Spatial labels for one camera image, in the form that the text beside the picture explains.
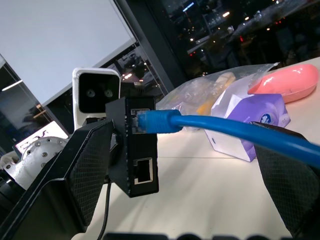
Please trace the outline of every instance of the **projector screen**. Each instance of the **projector screen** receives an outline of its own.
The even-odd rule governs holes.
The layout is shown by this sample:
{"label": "projector screen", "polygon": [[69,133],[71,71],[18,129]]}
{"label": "projector screen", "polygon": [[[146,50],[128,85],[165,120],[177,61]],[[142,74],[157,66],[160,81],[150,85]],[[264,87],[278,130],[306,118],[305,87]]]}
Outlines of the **projector screen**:
{"label": "projector screen", "polygon": [[113,0],[0,1],[0,55],[44,106],[134,42]]}

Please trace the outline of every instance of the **clear plastic bag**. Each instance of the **clear plastic bag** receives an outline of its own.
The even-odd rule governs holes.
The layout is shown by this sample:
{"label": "clear plastic bag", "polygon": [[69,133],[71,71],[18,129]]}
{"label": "clear plastic bag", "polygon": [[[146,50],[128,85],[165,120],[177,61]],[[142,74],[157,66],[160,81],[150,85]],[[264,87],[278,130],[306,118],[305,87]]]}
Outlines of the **clear plastic bag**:
{"label": "clear plastic bag", "polygon": [[230,84],[250,75],[252,82],[259,81],[274,66],[238,66],[189,80],[171,91],[155,107],[157,110],[177,109],[182,115],[209,116],[212,106]]}

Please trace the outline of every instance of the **pink plastic toy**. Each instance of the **pink plastic toy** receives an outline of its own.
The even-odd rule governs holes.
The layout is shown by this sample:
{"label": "pink plastic toy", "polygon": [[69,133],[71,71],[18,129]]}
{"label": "pink plastic toy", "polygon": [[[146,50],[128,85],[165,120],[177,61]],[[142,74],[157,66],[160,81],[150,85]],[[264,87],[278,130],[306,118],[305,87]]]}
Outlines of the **pink plastic toy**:
{"label": "pink plastic toy", "polygon": [[285,103],[302,99],[317,87],[319,71],[312,64],[299,64],[262,78],[248,94],[281,94]]}

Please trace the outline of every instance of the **table surface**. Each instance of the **table surface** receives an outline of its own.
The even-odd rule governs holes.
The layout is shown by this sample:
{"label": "table surface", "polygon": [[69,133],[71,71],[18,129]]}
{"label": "table surface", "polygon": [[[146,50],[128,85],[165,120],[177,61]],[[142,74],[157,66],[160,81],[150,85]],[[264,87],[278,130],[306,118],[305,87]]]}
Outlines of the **table surface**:
{"label": "table surface", "polygon": [[[304,63],[320,69],[320,57]],[[286,108],[291,118],[287,128],[320,145],[319,103],[320,87]],[[290,236],[263,183],[258,161],[249,163],[214,151],[203,130],[159,135],[158,175],[160,191],[152,195],[128,198],[113,184],[106,232],[157,233],[170,238],[194,233],[204,239]],[[87,232],[73,240],[97,238],[106,189],[103,186]]]}

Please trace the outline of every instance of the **black wire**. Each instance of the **black wire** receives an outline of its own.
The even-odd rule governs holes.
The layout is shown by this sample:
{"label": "black wire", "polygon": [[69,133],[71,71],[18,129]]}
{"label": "black wire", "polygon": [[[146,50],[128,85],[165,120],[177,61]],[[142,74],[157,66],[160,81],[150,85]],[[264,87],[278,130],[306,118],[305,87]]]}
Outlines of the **black wire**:
{"label": "black wire", "polygon": [[102,224],[102,228],[101,228],[101,231],[100,231],[100,234],[99,234],[97,240],[101,240],[105,234],[105,231],[106,231],[106,226],[107,226],[107,222],[108,222],[108,215],[109,215],[110,192],[111,192],[111,182],[108,183],[108,187],[106,189],[103,224]]}

